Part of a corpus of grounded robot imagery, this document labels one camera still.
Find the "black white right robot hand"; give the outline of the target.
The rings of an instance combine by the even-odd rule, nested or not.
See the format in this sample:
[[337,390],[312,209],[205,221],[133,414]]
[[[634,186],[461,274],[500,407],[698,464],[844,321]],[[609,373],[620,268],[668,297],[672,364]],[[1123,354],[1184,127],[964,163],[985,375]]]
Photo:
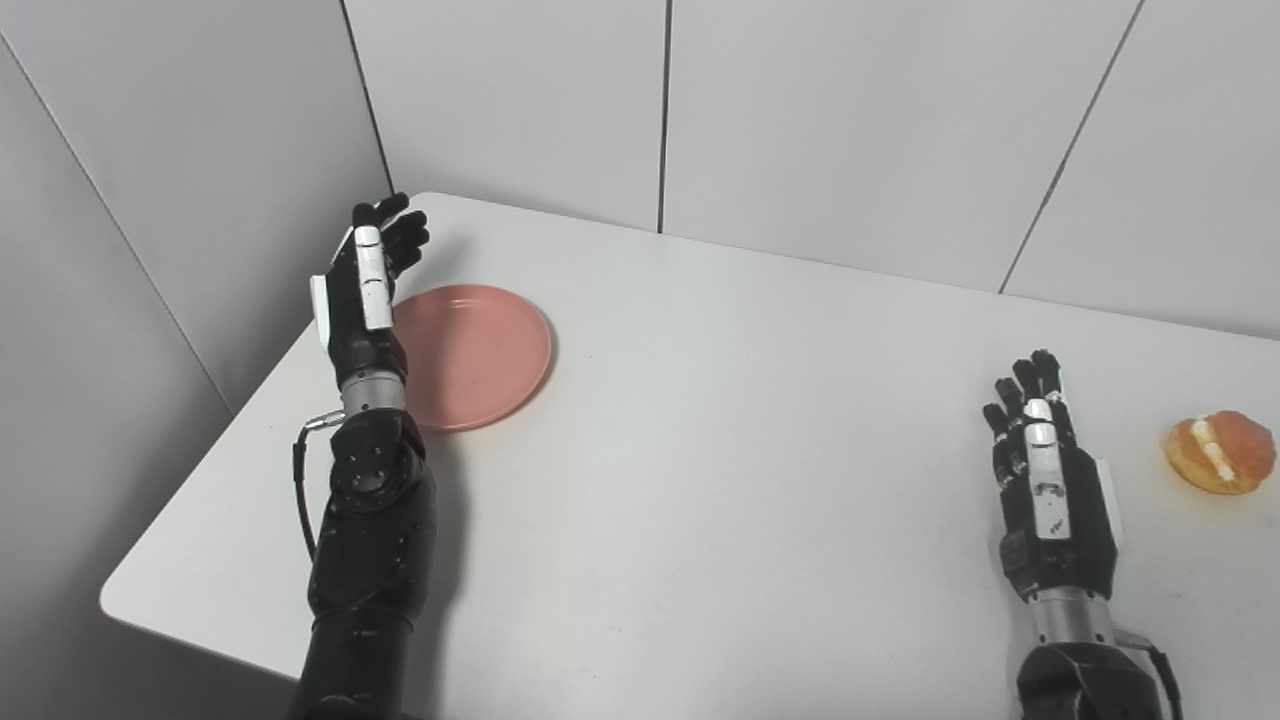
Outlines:
[[1004,520],[1004,575],[1027,602],[1059,588],[1111,600],[1117,542],[1108,493],[1079,443],[1059,359],[1036,350],[995,382],[995,392],[983,418]]

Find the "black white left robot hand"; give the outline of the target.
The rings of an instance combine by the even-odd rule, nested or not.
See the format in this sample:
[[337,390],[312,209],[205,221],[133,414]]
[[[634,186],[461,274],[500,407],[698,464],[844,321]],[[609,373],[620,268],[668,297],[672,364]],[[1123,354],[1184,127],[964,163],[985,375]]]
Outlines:
[[351,219],[328,270],[310,278],[316,328],[338,387],[375,372],[403,382],[408,361],[390,309],[396,282],[422,259],[428,217],[410,210],[407,193],[396,192],[357,204]]

